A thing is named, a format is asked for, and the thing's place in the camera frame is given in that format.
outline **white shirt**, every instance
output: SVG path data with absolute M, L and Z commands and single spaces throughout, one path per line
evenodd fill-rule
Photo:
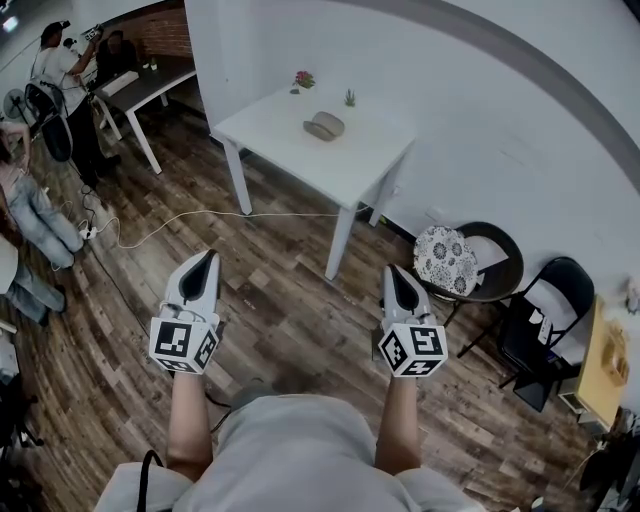
M 0 294 L 7 293 L 18 271 L 18 249 L 0 235 Z
M 60 45 L 56 48 L 45 48 L 38 53 L 33 66 L 33 76 L 47 75 L 51 83 L 57 85 L 64 96 L 67 115 L 73 114 L 87 92 L 80 79 L 69 75 L 69 71 L 78 62 L 78 56 Z
M 262 397 L 233 413 L 213 464 L 193 484 L 152 464 L 147 510 L 211 512 L 481 512 L 427 468 L 373 467 L 375 439 L 351 405 L 320 396 Z M 96 512 L 135 511 L 140 463 L 123 464 Z

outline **table leg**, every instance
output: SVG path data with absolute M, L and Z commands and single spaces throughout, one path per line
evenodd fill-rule
M 131 128 L 133 128 L 133 133 L 135 133 L 136 137 L 138 137 L 138 142 L 140 143 L 140 147 L 142 147 L 142 151 L 144 151 L 144 154 L 147 155 L 147 159 L 151 164 L 151 168 L 156 174 L 160 174 L 162 172 L 162 169 L 160 168 L 160 164 L 156 160 L 156 157 L 153 154 L 153 151 L 151 151 L 151 146 L 149 146 L 149 142 L 147 141 L 147 138 L 144 136 L 144 132 L 142 131 L 142 127 L 138 122 L 136 113 L 133 111 L 127 112 L 127 119 L 129 119 L 129 123 L 131 123 Z
M 329 261 L 327 262 L 327 271 L 324 274 L 327 279 L 333 279 L 338 273 L 338 267 L 340 266 L 342 255 L 344 254 L 344 248 L 347 246 L 347 241 L 351 234 L 351 227 L 353 226 L 353 221 L 356 218 L 357 210 L 357 205 L 351 210 L 340 208 L 340 215 L 338 215 L 336 230 L 333 232 L 333 242 L 331 242 L 331 252 L 329 253 Z
M 223 137 L 220 137 L 220 141 L 224 145 L 224 152 L 227 155 L 229 171 L 231 171 L 233 186 L 236 189 L 236 196 L 240 202 L 240 209 L 242 210 L 242 213 L 249 215 L 252 211 L 251 200 L 249 199 L 247 182 L 244 179 L 244 169 L 242 168 L 242 162 L 240 161 L 238 146 L 234 142 Z
M 384 205 L 387 203 L 387 200 L 393 194 L 393 189 L 396 186 L 396 178 L 398 177 L 398 172 L 400 171 L 400 166 L 402 165 L 402 161 L 404 160 L 404 155 L 400 157 L 394 166 L 389 170 L 387 175 L 384 177 L 384 181 L 380 186 L 380 192 L 378 193 L 378 199 L 376 200 L 376 205 L 373 208 L 373 213 L 371 214 L 371 218 L 369 219 L 369 224 L 375 226 L 380 217 L 382 216 L 382 209 Z
M 109 107 L 107 107 L 105 102 L 102 101 L 97 96 L 96 96 L 96 100 L 98 101 L 98 105 L 100 105 L 100 108 L 102 109 L 102 113 L 104 114 L 105 119 L 107 120 L 107 122 L 109 123 L 109 126 L 113 130 L 113 133 L 115 134 L 116 139 L 122 140 L 122 135 L 120 134 L 120 130 L 118 130 L 118 126 L 113 120 L 113 117 L 111 116 L 111 112 L 109 112 Z

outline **black strap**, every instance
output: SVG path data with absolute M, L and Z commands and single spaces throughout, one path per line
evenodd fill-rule
M 162 466 L 162 461 L 158 454 L 153 450 L 149 450 L 144 456 L 142 462 L 142 472 L 140 473 L 140 490 L 138 491 L 138 508 L 137 512 L 145 512 L 147 510 L 147 487 L 149 487 L 149 466 L 151 465 L 151 459 L 156 461 L 156 464 Z

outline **wooden floor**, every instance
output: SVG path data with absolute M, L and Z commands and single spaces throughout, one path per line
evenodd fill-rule
M 87 197 L 99 227 L 112 215 L 122 244 L 133 245 L 173 215 L 197 209 L 238 212 L 224 153 L 206 124 L 176 107 L 151 109 L 141 124 L 164 172 L 156 176 L 135 137 L 113 144 L 123 164 L 98 192 L 108 211 Z M 52 164 L 36 145 L 35 174 L 54 203 L 73 201 L 86 217 L 74 172 Z M 315 192 L 246 160 L 254 212 L 336 213 Z M 213 248 L 222 257 L 218 312 L 228 322 L 206 376 L 211 396 L 229 399 L 253 377 L 343 398 L 378 427 L 388 375 L 371 362 L 369 333 L 381 316 L 379 276 L 388 262 L 407 264 L 410 245 L 383 225 L 358 222 L 338 277 L 324 279 L 333 218 L 183 217 L 134 250 L 116 246 L 112 224 L 54 273 L 32 247 L 21 253 L 49 282 L 66 287 L 68 310 L 41 329 L 3 300 L 12 319 L 21 370 L 40 398 L 30 425 L 46 445 L 23 452 L 51 510 L 88 510 L 116 465 L 164 452 L 171 379 L 147 357 L 150 319 L 169 274 L 187 257 Z M 432 302 L 440 320 L 448 305 Z M 448 329 L 449 350 L 490 323 L 490 307 L 463 309 Z M 448 475 L 490 511 L 524 507 L 538 495 L 557 510 L 582 511 L 576 482 L 561 494 L 589 453 L 588 436 L 552 398 L 542 414 L 497 384 L 508 375 L 491 340 L 420 381 L 424 463 Z M 212 420 L 222 411 L 211 407 Z

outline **desk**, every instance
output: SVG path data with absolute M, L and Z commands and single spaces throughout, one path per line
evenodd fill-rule
M 345 132 L 323 142 L 302 128 L 318 111 L 345 123 Z M 325 276 L 333 279 L 340 265 L 359 201 L 382 181 L 370 224 L 375 226 L 391 196 L 402 159 L 415 136 L 359 106 L 344 105 L 344 92 L 289 93 L 263 98 L 225 119 L 213 130 L 224 144 L 233 185 L 245 214 L 252 211 L 239 151 L 247 148 L 318 190 L 340 206 Z
M 602 316 L 604 303 L 596 297 L 589 347 L 582 363 L 576 397 L 609 429 L 613 426 L 624 386 L 616 387 L 602 368 L 602 353 L 607 342 L 607 323 Z
M 151 68 L 142 69 L 142 66 L 139 66 L 136 71 L 140 75 L 140 78 L 135 82 L 130 83 L 113 96 L 105 94 L 102 87 L 97 89 L 95 94 L 99 99 L 98 103 L 100 104 L 100 108 L 102 108 L 118 140 L 121 138 L 120 131 L 113 122 L 107 104 L 122 110 L 126 114 L 144 154 L 149 159 L 149 163 L 151 163 L 151 167 L 156 174 L 160 174 L 162 169 L 153 151 L 151 151 L 151 146 L 149 146 L 149 142 L 144 136 L 135 112 L 158 96 L 160 96 L 162 104 L 166 107 L 168 105 L 166 92 L 179 83 L 195 76 L 196 68 L 191 59 L 183 57 L 159 56 L 155 57 L 155 59 L 158 63 L 158 69 L 156 71 L 153 71 Z

